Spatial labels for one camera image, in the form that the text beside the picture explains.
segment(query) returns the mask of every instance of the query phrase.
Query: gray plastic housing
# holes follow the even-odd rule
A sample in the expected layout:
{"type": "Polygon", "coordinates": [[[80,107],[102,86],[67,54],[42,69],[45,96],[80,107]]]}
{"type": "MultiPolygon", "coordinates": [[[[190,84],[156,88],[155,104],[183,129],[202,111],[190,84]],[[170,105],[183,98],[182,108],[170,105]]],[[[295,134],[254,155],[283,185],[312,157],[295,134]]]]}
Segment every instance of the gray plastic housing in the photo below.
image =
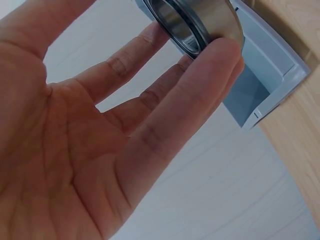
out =
{"type": "MultiPolygon", "coordinates": [[[[155,20],[144,0],[135,2],[151,20],[155,20]]],[[[230,2],[243,29],[245,68],[223,103],[239,126],[250,130],[278,107],[311,70],[289,44],[242,0],[230,2]]]]}

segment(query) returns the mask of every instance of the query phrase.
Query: wooden surface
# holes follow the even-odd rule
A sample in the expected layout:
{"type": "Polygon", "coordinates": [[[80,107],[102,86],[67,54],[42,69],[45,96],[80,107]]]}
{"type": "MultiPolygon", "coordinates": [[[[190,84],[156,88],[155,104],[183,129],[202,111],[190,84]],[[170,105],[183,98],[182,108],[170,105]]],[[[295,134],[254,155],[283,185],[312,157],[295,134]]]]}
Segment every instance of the wooden surface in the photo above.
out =
{"type": "MultiPolygon", "coordinates": [[[[280,17],[309,47],[310,53],[320,59],[320,0],[260,2],[280,17]]],[[[319,62],[312,65],[312,70],[312,75],[292,97],[272,112],[260,126],[296,181],[320,228],[319,62]]]]}
{"type": "MultiPolygon", "coordinates": [[[[104,61],[149,23],[130,0],[98,0],[49,49],[47,81],[71,78],[104,61]]],[[[180,57],[168,43],[98,108],[104,111],[136,97],[180,57]]],[[[242,131],[222,105],[112,240],[319,237],[295,182],[263,132],[259,127],[242,131]]]]}

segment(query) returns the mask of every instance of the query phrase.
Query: palm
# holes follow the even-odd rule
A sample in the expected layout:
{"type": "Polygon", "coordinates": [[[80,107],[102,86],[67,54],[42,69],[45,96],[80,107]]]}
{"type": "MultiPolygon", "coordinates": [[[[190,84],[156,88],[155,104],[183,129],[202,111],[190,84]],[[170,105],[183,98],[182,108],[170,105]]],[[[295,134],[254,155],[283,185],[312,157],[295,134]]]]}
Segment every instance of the palm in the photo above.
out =
{"type": "Polygon", "coordinates": [[[141,96],[100,113],[96,104],[168,37],[152,24],[108,61],[46,85],[42,59],[73,19],[45,37],[35,26],[53,23],[50,6],[80,14],[93,2],[29,0],[0,22],[1,239],[110,238],[243,69],[239,46],[218,40],[188,70],[183,57],[141,96]]]}

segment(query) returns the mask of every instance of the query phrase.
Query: wooden cabinet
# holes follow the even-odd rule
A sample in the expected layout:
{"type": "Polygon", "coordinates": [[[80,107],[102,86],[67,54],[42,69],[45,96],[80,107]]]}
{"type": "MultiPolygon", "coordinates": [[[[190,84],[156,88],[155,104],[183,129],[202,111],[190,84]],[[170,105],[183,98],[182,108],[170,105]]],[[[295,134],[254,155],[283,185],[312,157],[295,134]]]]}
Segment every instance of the wooden cabinet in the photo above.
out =
{"type": "Polygon", "coordinates": [[[261,123],[320,228],[320,1],[256,0],[254,8],[305,59],[312,74],[261,123]]]}

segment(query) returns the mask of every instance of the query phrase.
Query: metal ring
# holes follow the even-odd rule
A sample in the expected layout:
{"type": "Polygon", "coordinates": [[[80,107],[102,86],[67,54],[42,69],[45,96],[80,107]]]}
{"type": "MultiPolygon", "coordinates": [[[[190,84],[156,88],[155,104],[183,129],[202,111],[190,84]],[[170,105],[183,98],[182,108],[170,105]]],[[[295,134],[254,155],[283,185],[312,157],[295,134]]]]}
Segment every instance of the metal ring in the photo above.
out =
{"type": "Polygon", "coordinates": [[[176,44],[195,59],[217,38],[236,40],[243,31],[229,0],[143,0],[176,44]]]}

